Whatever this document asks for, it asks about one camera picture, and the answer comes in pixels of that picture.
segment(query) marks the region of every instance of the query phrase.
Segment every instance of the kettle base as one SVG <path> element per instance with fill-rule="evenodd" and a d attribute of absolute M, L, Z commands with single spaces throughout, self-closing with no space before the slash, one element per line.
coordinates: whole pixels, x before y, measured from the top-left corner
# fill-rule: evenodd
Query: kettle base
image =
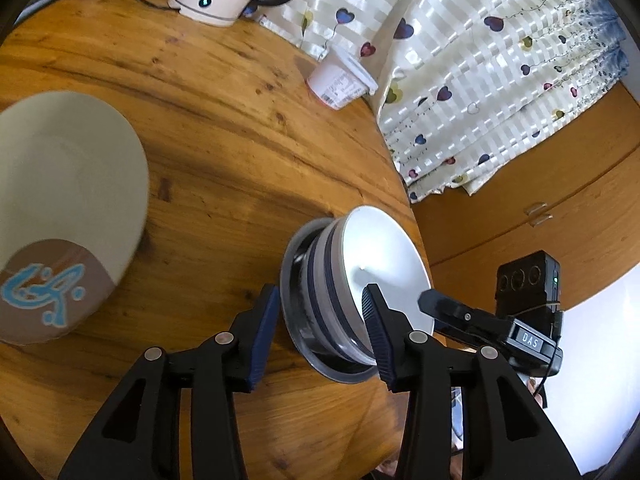
<path fill-rule="evenodd" d="M 201 9 L 193 9 L 180 3 L 178 0 L 169 0 L 167 3 L 172 9 L 180 10 L 181 15 L 191 18 L 192 20 L 196 20 L 197 22 L 207 23 L 208 25 L 215 25 L 216 27 L 230 27 L 236 21 L 236 18 L 222 18 L 220 16 L 207 14 Z"/>

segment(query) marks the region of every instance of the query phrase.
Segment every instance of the cabinet handle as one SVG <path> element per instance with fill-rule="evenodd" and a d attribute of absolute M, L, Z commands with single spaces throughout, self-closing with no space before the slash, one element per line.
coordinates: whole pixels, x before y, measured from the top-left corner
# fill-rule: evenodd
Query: cabinet handle
<path fill-rule="evenodd" d="M 546 222 L 547 220 L 551 220 L 554 216 L 552 214 L 547 213 L 546 215 L 539 216 L 538 218 L 534 218 L 529 222 L 531 227 L 535 227 L 536 225 L 542 224 L 542 222 Z"/>
<path fill-rule="evenodd" d="M 541 209 L 546 207 L 546 202 L 536 202 L 535 204 L 530 205 L 524 210 L 524 214 L 527 216 L 533 215 L 533 213 L 537 213 Z"/>

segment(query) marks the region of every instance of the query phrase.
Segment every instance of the screw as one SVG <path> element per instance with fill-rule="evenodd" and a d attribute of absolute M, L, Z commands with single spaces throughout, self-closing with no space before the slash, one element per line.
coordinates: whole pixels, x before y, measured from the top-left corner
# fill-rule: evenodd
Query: screw
<path fill-rule="evenodd" d="M 426 343 L 429 336 L 427 336 L 422 330 L 414 330 L 409 334 L 409 339 L 414 343 Z"/>
<path fill-rule="evenodd" d="M 231 332 L 220 332 L 216 334 L 215 340 L 219 345 L 228 345 L 234 340 L 234 335 Z"/>
<path fill-rule="evenodd" d="M 483 346 L 480 353 L 487 359 L 495 359 L 498 357 L 498 351 L 492 346 Z"/>
<path fill-rule="evenodd" d="M 157 346 L 152 346 L 151 348 L 147 348 L 145 352 L 145 359 L 147 361 L 155 361 L 162 357 L 162 350 Z"/>

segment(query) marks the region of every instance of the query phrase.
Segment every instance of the wooden cabinet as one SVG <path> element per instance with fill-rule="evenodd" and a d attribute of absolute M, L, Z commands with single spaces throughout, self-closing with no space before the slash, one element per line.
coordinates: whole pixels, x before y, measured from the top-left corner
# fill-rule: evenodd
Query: wooden cabinet
<path fill-rule="evenodd" d="M 640 262 L 638 104 L 617 86 L 485 187 L 415 208 L 434 286 L 493 311 L 498 266 L 542 249 L 561 264 L 562 308 L 575 306 Z M 534 202 L 547 206 L 527 216 Z"/>
<path fill-rule="evenodd" d="M 640 145 L 640 107 L 621 85 L 532 150 L 511 161 L 475 195 L 431 195 L 413 210 L 431 268 L 530 220 L 588 186 Z"/>

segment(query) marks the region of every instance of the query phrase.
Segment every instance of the white plastic container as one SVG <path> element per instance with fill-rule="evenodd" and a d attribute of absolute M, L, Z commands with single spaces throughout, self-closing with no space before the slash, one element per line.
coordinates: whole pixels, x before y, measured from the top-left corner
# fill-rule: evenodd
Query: white plastic container
<path fill-rule="evenodd" d="M 362 65 L 343 48 L 332 45 L 329 53 L 313 71 L 306 83 L 322 102 L 334 110 L 378 90 L 378 84 Z"/>

